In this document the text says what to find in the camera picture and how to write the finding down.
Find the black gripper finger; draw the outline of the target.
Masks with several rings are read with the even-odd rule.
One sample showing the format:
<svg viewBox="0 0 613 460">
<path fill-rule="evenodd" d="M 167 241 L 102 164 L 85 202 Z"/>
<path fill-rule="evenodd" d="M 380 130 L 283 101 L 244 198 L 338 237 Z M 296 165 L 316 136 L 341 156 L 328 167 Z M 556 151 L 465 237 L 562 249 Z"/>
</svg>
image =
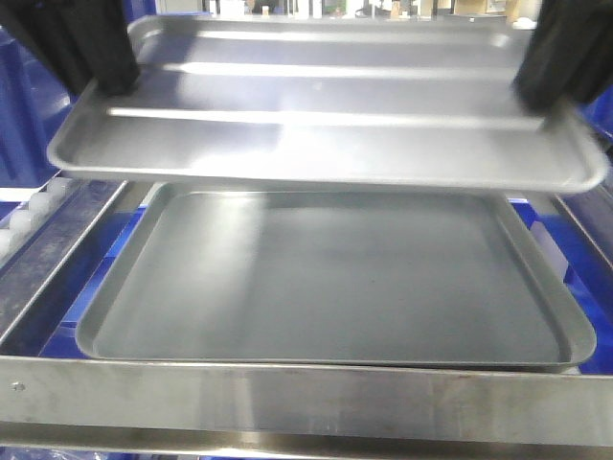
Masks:
<svg viewBox="0 0 613 460">
<path fill-rule="evenodd" d="M 73 94 L 123 95 L 140 76 L 121 1 L 3 1 L 1 26 Z"/>
</svg>

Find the arm black gripper finger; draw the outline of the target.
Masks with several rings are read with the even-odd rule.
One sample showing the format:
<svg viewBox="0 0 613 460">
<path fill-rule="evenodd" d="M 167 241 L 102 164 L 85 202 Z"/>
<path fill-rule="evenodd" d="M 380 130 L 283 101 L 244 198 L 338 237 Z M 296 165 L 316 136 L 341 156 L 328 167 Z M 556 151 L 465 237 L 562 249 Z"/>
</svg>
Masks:
<svg viewBox="0 0 613 460">
<path fill-rule="evenodd" d="M 590 104 L 612 85 L 612 3 L 544 1 L 513 87 L 533 112 Z"/>
</svg>

